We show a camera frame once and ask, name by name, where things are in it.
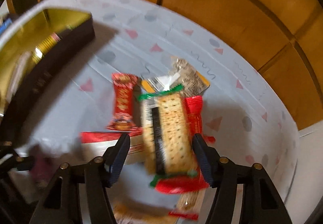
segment transparent plastic wrapper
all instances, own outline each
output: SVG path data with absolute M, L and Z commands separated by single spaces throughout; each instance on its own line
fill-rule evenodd
M 114 146 L 122 133 L 110 132 L 81 132 L 81 145 L 85 161 L 90 161 L 93 157 L 102 156 L 108 147 Z M 143 151 L 143 129 L 138 128 L 129 133 L 130 149 L 125 161 L 125 165 L 144 162 Z
M 112 81 L 115 91 L 114 114 L 107 129 L 118 131 L 136 130 L 133 122 L 133 88 L 138 77 L 132 74 L 114 73 Z
M 173 69 L 170 71 L 170 75 L 176 73 L 178 73 L 180 77 L 173 85 L 179 83 L 183 85 L 184 89 L 181 91 L 181 94 L 184 97 L 200 95 L 210 86 L 209 81 L 196 71 L 196 69 L 185 59 L 174 58 Z
M 150 174 L 197 174 L 185 104 L 179 94 L 181 89 L 182 85 L 178 85 L 170 91 L 139 97 L 142 102 L 145 165 Z
M 129 209 L 122 203 L 113 208 L 114 217 L 118 224 L 175 224 L 176 216 L 153 216 Z
M 178 199 L 175 209 L 169 215 L 189 220 L 198 220 L 201 211 L 205 189 L 184 193 Z

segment red packaging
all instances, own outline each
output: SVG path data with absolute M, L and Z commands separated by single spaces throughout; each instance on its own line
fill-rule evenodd
M 114 73 L 112 81 L 115 91 L 114 115 L 107 129 L 118 131 L 136 130 L 132 117 L 133 87 L 138 77 L 132 74 Z
M 197 133 L 202 134 L 202 96 L 185 98 L 185 107 L 191 136 Z M 203 138 L 207 143 L 215 143 L 215 138 L 212 136 L 203 136 Z M 201 170 L 198 169 L 197 171 L 198 174 L 196 177 L 177 176 L 160 178 L 159 176 L 155 176 L 154 180 L 150 183 L 150 186 L 164 194 L 183 194 L 208 188 L 209 184 L 205 182 Z
M 191 130 L 191 136 L 197 133 L 202 135 L 202 96 L 198 95 L 185 98 L 185 107 L 187 112 L 187 119 L 190 125 L 189 127 Z

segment cracker package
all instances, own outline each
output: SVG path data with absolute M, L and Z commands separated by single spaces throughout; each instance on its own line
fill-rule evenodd
M 202 96 L 193 96 L 184 99 L 185 109 L 188 118 L 188 128 L 190 129 L 190 139 L 194 134 L 202 134 L 202 118 L 201 111 L 203 106 Z M 211 136 L 203 136 L 207 143 L 214 143 L 215 138 Z M 156 175 L 150 186 L 156 191 L 164 194 L 182 194 L 187 192 L 198 191 L 209 187 L 203 178 L 199 169 L 197 175 L 192 176 L 173 176 L 163 177 Z
M 114 73 L 112 81 L 115 91 L 114 114 L 107 129 L 118 131 L 136 130 L 133 122 L 133 87 L 138 81 L 138 77 L 132 74 Z
M 122 203 L 113 208 L 113 214 L 118 224 L 175 224 L 176 216 L 153 216 L 129 209 Z
M 145 94 L 142 102 L 146 169 L 161 176 L 196 175 L 184 100 L 178 85 L 170 91 Z
M 169 215 L 189 220 L 198 220 L 204 200 L 205 189 L 182 194 L 175 209 Z

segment snack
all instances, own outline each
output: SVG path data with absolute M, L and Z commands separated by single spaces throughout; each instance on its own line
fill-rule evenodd
M 106 149 L 114 146 L 122 133 L 107 133 L 107 132 L 81 132 L 81 145 L 83 156 L 86 161 L 90 161 L 96 156 L 102 156 Z M 137 162 L 144 162 L 145 155 L 143 151 L 143 129 L 131 131 L 130 149 L 125 161 L 125 165 Z
M 113 214 L 118 224 L 175 224 L 178 220 L 174 216 L 152 216 L 130 210 L 121 203 L 113 208 Z
M 132 117 L 133 87 L 138 77 L 132 74 L 114 73 L 112 81 L 115 91 L 114 114 L 107 129 L 118 131 L 136 130 Z
M 178 85 L 159 94 L 141 95 L 146 168 L 158 175 L 195 175 L 186 110 Z
M 177 58 L 173 63 L 173 67 L 170 74 L 179 73 L 180 77 L 177 80 L 177 83 L 183 85 L 184 90 L 181 94 L 184 97 L 199 95 L 210 86 L 209 81 L 196 71 L 196 69 L 185 59 Z
M 198 220 L 204 195 L 205 189 L 182 194 L 178 199 L 176 208 L 169 212 L 169 215 L 184 219 Z

